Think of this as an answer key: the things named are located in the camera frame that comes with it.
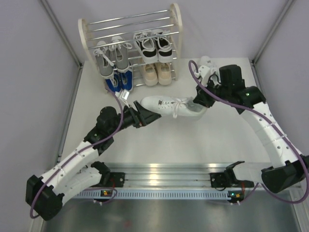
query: metal rod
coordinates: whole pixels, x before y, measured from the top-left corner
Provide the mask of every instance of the metal rod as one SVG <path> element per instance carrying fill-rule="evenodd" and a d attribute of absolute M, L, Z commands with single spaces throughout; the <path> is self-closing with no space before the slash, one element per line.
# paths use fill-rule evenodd
<path fill-rule="evenodd" d="M 168 12 L 168 11 L 169 10 L 163 10 L 163 11 L 157 11 L 157 12 L 151 12 L 151 13 L 145 13 L 145 14 L 137 14 L 137 15 L 132 15 L 132 16 L 125 16 L 125 17 L 120 17 L 120 18 L 112 18 L 112 19 L 107 19 L 107 20 L 103 20 L 103 21 L 99 21 L 99 22 L 89 23 L 88 25 L 93 25 L 93 24 L 98 24 L 98 23 L 105 23 L 105 22 L 110 22 L 110 21 L 115 21 L 115 20 L 125 19 L 125 18 L 135 18 L 135 17 L 145 16 L 145 15 L 154 15 L 154 14 L 164 13 L 164 12 Z"/>
<path fill-rule="evenodd" d="M 175 24 L 170 24 L 170 25 L 160 26 L 160 27 L 156 27 L 156 28 L 149 28 L 149 29 L 143 29 L 143 30 L 136 30 L 136 31 L 130 31 L 130 32 L 117 33 L 117 34 L 113 34 L 113 35 L 106 35 L 106 36 L 101 36 L 101 37 L 97 37 L 97 38 L 93 38 L 93 39 L 88 39 L 87 41 L 100 40 L 100 39 L 104 39 L 104 38 L 108 38 L 108 37 L 112 37 L 112 36 L 117 36 L 117 35 L 124 35 L 124 34 L 130 34 L 130 33 L 154 30 L 154 29 L 159 29 L 159 28 L 172 27 L 174 25 Z"/>
<path fill-rule="evenodd" d="M 125 27 L 125 26 L 137 25 L 137 24 L 141 24 L 141 23 L 150 23 L 150 22 L 155 22 L 155 21 L 160 21 L 160 20 L 166 20 L 166 19 L 170 19 L 170 18 L 171 18 L 171 17 L 157 18 L 157 19 L 153 19 L 153 20 L 149 20 L 149 21 L 143 21 L 143 22 L 137 22 L 137 23 L 129 23 L 129 24 L 111 26 L 111 27 L 107 27 L 107 28 L 101 28 L 101 29 L 96 29 L 96 30 L 90 30 L 90 31 L 87 31 L 87 32 L 96 32 L 96 31 L 107 30 L 107 29 L 112 29 L 112 28 L 120 28 L 120 27 Z"/>
<path fill-rule="evenodd" d="M 130 49 L 128 52 L 137 52 L 137 49 Z"/>
<path fill-rule="evenodd" d="M 99 48 L 99 47 L 107 47 L 107 46 L 116 45 L 116 44 L 131 43 L 131 42 L 138 41 L 138 40 L 146 40 L 146 39 L 162 37 L 162 36 L 167 36 L 167 35 L 173 35 L 173 34 L 178 34 L 178 33 L 179 33 L 179 31 L 161 34 L 161 35 L 152 35 L 152 36 L 147 36 L 147 37 L 139 38 L 139 39 L 125 40 L 125 41 L 120 41 L 120 42 L 108 43 L 108 44 L 105 44 L 105 45 L 89 47 L 88 49 L 90 50 L 90 49 L 95 49 L 95 48 Z"/>
<path fill-rule="evenodd" d="M 81 81 L 82 73 L 83 73 L 83 67 L 78 68 L 74 89 L 72 91 L 72 95 L 70 97 L 69 107 L 68 107 L 68 110 L 66 112 L 66 121 L 64 123 L 62 134 L 61 134 L 61 137 L 60 137 L 60 144 L 59 144 L 59 147 L 58 147 L 57 159 L 55 161 L 55 164 L 57 164 L 61 161 L 61 156 L 62 156 L 64 144 L 65 144 L 65 141 L 66 141 L 66 138 L 67 138 L 67 134 L 68 134 L 68 130 L 69 130 L 69 124 L 70 124 L 70 120 L 71 120 L 71 116 L 72 116 L 72 112 L 73 112 L 73 108 L 74 108 L 74 103 L 75 103 L 75 99 L 76 99 L 76 95 L 77 95 L 77 91 L 78 91 L 78 87 L 79 87 L 79 82 Z"/>
<path fill-rule="evenodd" d="M 140 83 L 140 84 L 136 84 L 134 85 L 135 87 L 138 87 L 138 86 L 144 86 L 146 85 L 145 83 Z"/>
<path fill-rule="evenodd" d="M 142 64 L 132 64 L 130 65 L 130 68 L 135 68 L 135 67 L 139 67 L 139 66 L 143 66 L 146 65 L 146 63 L 142 63 Z"/>
<path fill-rule="evenodd" d="M 292 7 L 294 2 L 295 2 L 295 0 L 288 0 L 287 1 L 286 5 L 284 6 L 283 10 L 281 11 L 279 17 L 277 18 L 276 22 L 274 23 L 274 25 L 272 26 L 270 32 L 268 33 L 266 39 L 264 40 L 262 46 L 259 48 L 256 56 L 254 57 L 254 60 L 253 60 L 253 65 L 254 66 L 259 61 L 259 59 L 260 59 L 261 55 L 263 54 L 266 46 L 269 44 L 269 41 L 271 40 L 271 38 L 273 37 L 273 35 L 275 34 L 277 29 L 281 25 L 281 23 L 283 22 L 283 19 L 287 16 L 287 13 L 291 9 L 291 7 Z"/>
<path fill-rule="evenodd" d="M 133 77 L 133 80 L 136 80 L 136 79 L 142 79 L 143 78 L 143 76 L 134 76 Z"/>
<path fill-rule="evenodd" d="M 133 59 L 139 59 L 141 58 L 141 56 L 137 56 L 137 57 L 129 57 L 128 60 L 133 60 Z"/>
<path fill-rule="evenodd" d="M 49 5 L 48 1 L 47 0 L 39 0 L 39 2 L 42 4 L 44 10 L 46 11 L 47 15 L 49 16 L 50 20 L 52 21 L 54 27 L 56 28 L 56 31 L 58 32 L 62 42 L 64 43 L 64 45 L 68 49 L 68 52 L 72 56 L 74 62 L 80 68 L 82 66 L 82 63 L 78 59 L 78 57 L 77 57 L 77 55 L 76 55 L 76 53 L 75 53 L 71 43 L 69 42 L 66 34 L 64 33 L 64 30 L 63 30 L 62 26 L 60 25 L 56 15 L 55 15 L 55 13 L 53 12 L 53 10 L 52 10 L 51 6 Z"/>

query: blue sneaker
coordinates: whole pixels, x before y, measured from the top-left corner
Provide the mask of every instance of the blue sneaker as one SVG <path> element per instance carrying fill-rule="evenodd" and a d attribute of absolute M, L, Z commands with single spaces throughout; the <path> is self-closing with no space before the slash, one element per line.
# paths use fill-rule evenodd
<path fill-rule="evenodd" d="M 114 77 L 110 79 L 106 79 L 107 86 L 113 92 L 120 92 L 121 91 L 121 82 L 119 81 L 119 74 L 118 72 L 114 72 Z"/>
<path fill-rule="evenodd" d="M 131 91 L 133 89 L 133 70 L 129 69 L 125 73 L 120 74 L 121 88 Z"/>

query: white panel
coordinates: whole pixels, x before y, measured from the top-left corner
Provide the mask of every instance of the white panel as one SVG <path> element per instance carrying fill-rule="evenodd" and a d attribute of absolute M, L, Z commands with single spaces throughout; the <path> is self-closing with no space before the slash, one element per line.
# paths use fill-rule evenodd
<path fill-rule="evenodd" d="M 0 3 L 0 231 L 28 230 L 26 182 L 51 168 L 76 78 L 37 0 Z"/>
<path fill-rule="evenodd" d="M 309 1 L 297 0 L 257 65 L 269 107 L 289 139 L 309 154 Z"/>
<path fill-rule="evenodd" d="M 172 2 L 179 4 L 182 13 L 184 58 L 208 55 L 252 59 L 286 1 L 53 0 L 50 4 L 79 58 L 85 60 L 77 29 L 79 18 L 94 22 L 137 15 L 168 9 Z"/>

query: shoe rack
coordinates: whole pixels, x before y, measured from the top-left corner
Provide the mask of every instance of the shoe rack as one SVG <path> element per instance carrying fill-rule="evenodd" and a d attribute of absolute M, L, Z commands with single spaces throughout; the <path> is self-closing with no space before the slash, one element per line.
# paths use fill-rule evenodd
<path fill-rule="evenodd" d="M 168 36 L 171 43 L 173 53 L 173 61 L 170 63 L 171 76 L 173 80 L 178 79 L 178 61 L 181 57 L 182 51 L 183 23 L 177 3 L 172 3 L 170 8 L 167 10 L 117 17 L 92 23 L 88 23 L 82 18 L 78 20 L 78 28 L 87 58 L 98 73 L 99 70 L 97 60 L 93 55 L 94 49 L 121 43 L 132 44 L 133 48 L 128 51 L 128 59 L 131 64 L 130 67 L 133 69 L 133 86 L 135 87 L 145 85 L 138 67 L 146 65 L 146 63 L 140 61 L 141 55 L 137 49 L 135 49 L 133 44 L 134 41 L 141 39 L 134 40 L 133 34 L 135 32 L 143 32 L 154 29 L 169 31 L 162 36 Z M 124 41 L 111 43 L 111 38 L 117 35 L 122 36 Z M 143 39 L 160 36 L 161 35 L 149 36 Z M 107 44 L 97 46 L 97 43 L 100 40 L 104 40 Z"/>

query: gray sneaker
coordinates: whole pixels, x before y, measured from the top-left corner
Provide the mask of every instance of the gray sneaker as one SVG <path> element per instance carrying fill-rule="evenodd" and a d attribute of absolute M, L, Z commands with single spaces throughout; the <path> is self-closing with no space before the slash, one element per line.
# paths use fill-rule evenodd
<path fill-rule="evenodd" d="M 106 45 L 105 41 L 99 41 L 97 46 Z M 110 79 L 114 76 L 113 66 L 114 63 L 111 62 L 111 52 L 109 51 L 108 47 L 100 47 L 96 48 L 93 51 L 93 55 L 95 55 L 97 59 L 98 69 L 100 74 L 104 79 Z"/>
<path fill-rule="evenodd" d="M 121 36 L 113 36 L 112 43 L 121 42 L 124 39 Z M 115 57 L 115 64 L 118 72 L 125 73 L 128 71 L 130 64 L 128 60 L 128 49 L 131 49 L 132 45 L 130 43 L 120 43 L 111 45 L 109 50 L 112 56 Z"/>

